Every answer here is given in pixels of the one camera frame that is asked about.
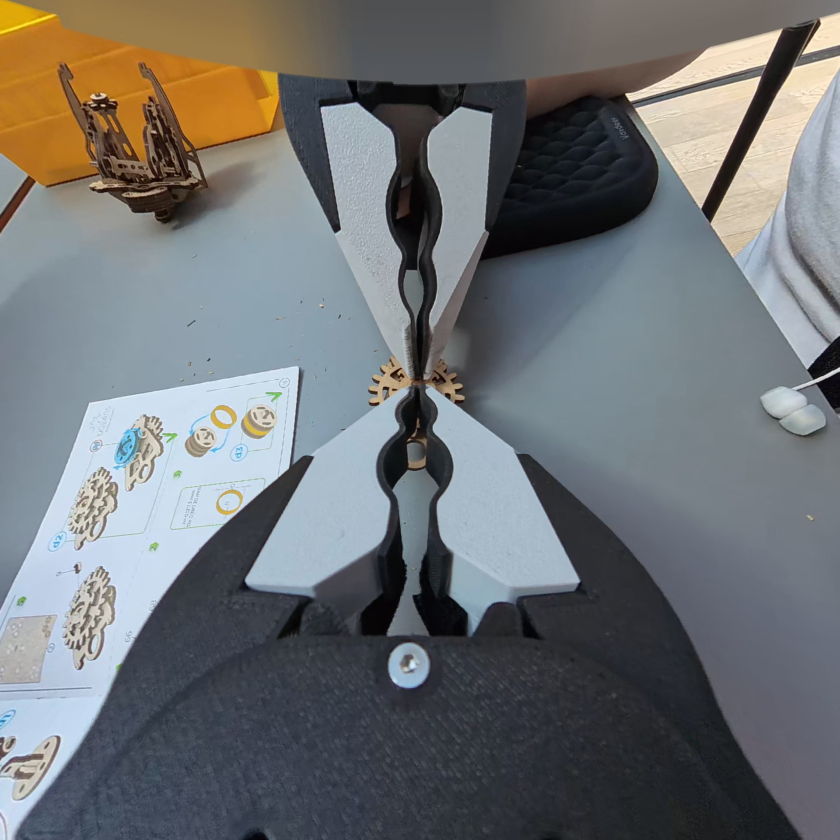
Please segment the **dark wooden model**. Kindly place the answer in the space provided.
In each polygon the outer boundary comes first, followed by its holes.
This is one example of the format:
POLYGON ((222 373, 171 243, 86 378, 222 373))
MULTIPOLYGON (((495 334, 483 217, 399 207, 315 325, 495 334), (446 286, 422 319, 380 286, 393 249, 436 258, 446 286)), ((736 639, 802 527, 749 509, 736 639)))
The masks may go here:
POLYGON ((119 121, 118 103, 106 93, 94 93, 81 102, 74 92, 73 74, 60 63, 58 75, 80 130, 85 134, 91 164, 100 174, 91 183, 95 193, 119 199, 135 214, 153 214, 168 223, 177 204, 193 190, 207 187, 196 148, 184 135, 161 84, 151 68, 139 63, 154 95, 143 104, 143 144, 146 159, 134 151, 119 121))

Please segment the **person in grey clothing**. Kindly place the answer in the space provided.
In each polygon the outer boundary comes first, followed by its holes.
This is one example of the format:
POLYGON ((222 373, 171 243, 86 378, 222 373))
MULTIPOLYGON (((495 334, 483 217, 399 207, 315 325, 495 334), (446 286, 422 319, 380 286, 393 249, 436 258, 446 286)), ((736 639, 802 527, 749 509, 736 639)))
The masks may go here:
POLYGON ((839 365, 839 76, 795 148, 771 219, 736 257, 812 376, 839 365))

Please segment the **black metal pole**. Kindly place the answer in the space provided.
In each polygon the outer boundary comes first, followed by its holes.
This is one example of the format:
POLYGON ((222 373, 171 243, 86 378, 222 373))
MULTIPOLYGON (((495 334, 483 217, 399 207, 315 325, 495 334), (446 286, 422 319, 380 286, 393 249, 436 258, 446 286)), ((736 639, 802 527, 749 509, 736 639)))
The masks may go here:
POLYGON ((712 221, 717 214, 774 100, 795 67, 795 63, 802 57, 803 51, 810 43, 814 33, 819 29, 820 24, 820 19, 816 19, 781 30, 780 36, 764 66, 750 105, 701 206, 701 211, 708 221, 712 221))

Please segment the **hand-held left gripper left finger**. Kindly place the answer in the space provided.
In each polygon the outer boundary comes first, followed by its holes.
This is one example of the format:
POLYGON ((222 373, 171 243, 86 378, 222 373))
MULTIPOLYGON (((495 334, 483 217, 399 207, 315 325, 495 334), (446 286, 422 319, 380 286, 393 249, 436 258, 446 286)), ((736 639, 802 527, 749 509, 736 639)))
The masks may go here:
POLYGON ((406 582, 393 487, 407 471, 419 387, 388 400, 311 457, 246 584, 304 595, 384 635, 406 582))

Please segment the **black quilted cushion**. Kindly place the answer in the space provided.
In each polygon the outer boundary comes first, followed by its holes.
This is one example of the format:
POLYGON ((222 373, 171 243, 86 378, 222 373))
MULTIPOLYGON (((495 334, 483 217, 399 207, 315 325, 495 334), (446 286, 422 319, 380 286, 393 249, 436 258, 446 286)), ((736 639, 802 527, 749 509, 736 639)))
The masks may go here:
POLYGON ((655 154, 613 101, 587 97, 526 122, 483 259, 619 227, 650 204, 655 154))

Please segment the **white earphones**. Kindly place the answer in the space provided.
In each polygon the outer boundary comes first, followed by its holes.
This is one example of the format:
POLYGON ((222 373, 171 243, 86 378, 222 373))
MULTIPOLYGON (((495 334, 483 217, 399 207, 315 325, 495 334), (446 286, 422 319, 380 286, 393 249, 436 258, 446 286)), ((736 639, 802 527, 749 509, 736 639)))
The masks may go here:
POLYGON ((824 428, 826 415, 821 408, 810 404, 802 391, 830 379, 838 372, 839 368, 836 368, 794 388, 786 386, 773 388, 761 395, 761 405, 764 411, 777 418, 780 425, 789 433, 798 436, 813 434, 824 428))

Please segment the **wooden gear assembly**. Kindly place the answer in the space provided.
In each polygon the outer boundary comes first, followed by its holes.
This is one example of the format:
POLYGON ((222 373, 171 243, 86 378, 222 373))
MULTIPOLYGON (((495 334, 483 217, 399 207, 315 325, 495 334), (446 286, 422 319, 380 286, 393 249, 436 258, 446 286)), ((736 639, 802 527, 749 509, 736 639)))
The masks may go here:
MULTIPOLYGON (((449 371, 446 362, 440 359, 434 366, 429 382, 435 390, 440 392, 450 402, 461 404, 466 398, 461 392, 463 384, 457 382, 456 377, 457 374, 454 371, 449 371)), ((381 372, 379 374, 373 374, 372 380, 373 384, 368 388, 371 394, 369 399, 371 406, 383 404, 386 399, 411 384, 410 377, 404 372, 403 367, 399 365, 394 356, 391 356, 388 362, 381 366, 381 372)), ((421 427, 421 421, 417 420, 416 428, 407 442, 407 467, 409 470, 418 471, 425 469, 426 445, 426 433, 421 427)))

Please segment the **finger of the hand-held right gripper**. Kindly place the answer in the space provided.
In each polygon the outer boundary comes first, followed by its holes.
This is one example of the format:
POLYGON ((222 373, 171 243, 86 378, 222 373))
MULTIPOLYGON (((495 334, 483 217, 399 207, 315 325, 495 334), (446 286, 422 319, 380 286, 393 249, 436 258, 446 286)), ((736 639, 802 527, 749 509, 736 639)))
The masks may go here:
POLYGON ((488 238, 490 112, 461 107, 427 136, 420 160, 427 191, 427 232, 419 270, 424 300, 419 317, 422 377, 430 377, 488 238))
POLYGON ((321 107, 332 186, 336 237, 382 337, 405 373, 421 376, 413 314, 403 282, 406 254, 393 229, 400 184, 396 136, 358 102, 321 107))

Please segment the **yellow box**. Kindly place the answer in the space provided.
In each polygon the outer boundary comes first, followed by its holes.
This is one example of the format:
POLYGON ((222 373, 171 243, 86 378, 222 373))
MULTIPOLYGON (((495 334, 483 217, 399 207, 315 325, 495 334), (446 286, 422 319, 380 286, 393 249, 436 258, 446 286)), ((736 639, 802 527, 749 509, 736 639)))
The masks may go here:
POLYGON ((197 149, 270 130, 279 101, 267 71, 165 54, 65 28, 44 10, 1 2, 1 152, 38 184, 95 175, 85 137, 60 84, 64 62, 79 99, 105 92, 139 156, 142 105, 154 91, 139 63, 152 69, 185 136, 197 149))

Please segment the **printed instruction booklet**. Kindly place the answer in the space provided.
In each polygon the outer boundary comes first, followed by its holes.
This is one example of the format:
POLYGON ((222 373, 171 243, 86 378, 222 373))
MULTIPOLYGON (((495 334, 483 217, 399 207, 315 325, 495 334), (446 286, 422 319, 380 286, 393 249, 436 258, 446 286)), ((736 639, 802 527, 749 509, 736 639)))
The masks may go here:
POLYGON ((299 369, 88 406, 2 607, 2 838, 97 716, 193 555, 291 463, 299 369))

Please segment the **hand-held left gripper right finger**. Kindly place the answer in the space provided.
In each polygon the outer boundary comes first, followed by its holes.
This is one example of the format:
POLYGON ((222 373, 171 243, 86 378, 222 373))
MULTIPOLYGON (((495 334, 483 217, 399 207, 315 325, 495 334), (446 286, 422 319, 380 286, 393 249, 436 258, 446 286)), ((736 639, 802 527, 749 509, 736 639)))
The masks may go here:
POLYGON ((580 578, 515 450, 427 386, 420 396, 429 505, 420 616, 472 634, 496 603, 574 592, 580 578))

